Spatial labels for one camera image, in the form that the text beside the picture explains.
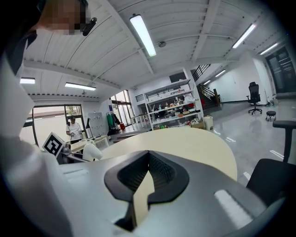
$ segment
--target white corrugated ceiling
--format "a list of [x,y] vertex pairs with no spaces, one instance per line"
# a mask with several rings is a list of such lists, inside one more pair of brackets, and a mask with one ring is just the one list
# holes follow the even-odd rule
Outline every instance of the white corrugated ceiling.
[[[207,15],[215,2],[216,14]],[[29,94],[81,96],[82,90],[64,87],[72,82],[95,86],[87,96],[105,99],[176,63],[237,58],[241,50],[233,51],[232,45],[250,24],[258,27],[243,50],[259,52],[284,36],[272,14],[254,0],[89,0],[89,8],[98,21],[87,37],[38,30],[24,54],[31,64],[23,76],[36,78],[35,85],[24,85]],[[142,15],[156,56],[148,56],[130,24],[133,14]],[[158,47],[161,41],[166,47]]]

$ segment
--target smoke detector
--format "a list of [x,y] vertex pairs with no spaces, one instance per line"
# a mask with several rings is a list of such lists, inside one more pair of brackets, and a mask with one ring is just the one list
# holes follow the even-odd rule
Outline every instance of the smoke detector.
[[161,42],[159,42],[158,46],[159,46],[160,48],[163,48],[163,47],[166,46],[166,44],[167,44],[166,42],[161,41]]

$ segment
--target box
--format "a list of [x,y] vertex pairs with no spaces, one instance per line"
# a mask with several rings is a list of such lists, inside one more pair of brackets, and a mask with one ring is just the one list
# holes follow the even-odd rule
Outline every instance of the box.
[[191,125],[191,128],[200,128],[200,129],[204,129],[204,122],[203,122],[203,121],[199,121],[198,124]]

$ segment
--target white bin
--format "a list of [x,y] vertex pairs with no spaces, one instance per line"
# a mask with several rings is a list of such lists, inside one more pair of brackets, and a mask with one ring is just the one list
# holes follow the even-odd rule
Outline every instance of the white bin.
[[210,130],[213,129],[214,123],[213,123],[213,117],[212,116],[206,116],[204,117],[204,123],[205,123],[205,129]]

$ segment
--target chair backrest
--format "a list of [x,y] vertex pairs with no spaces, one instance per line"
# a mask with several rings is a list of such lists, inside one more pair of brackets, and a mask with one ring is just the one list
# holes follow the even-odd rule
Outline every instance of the chair backrest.
[[257,85],[255,82],[251,82],[249,86],[251,100],[258,100],[260,101],[259,96],[259,85]]

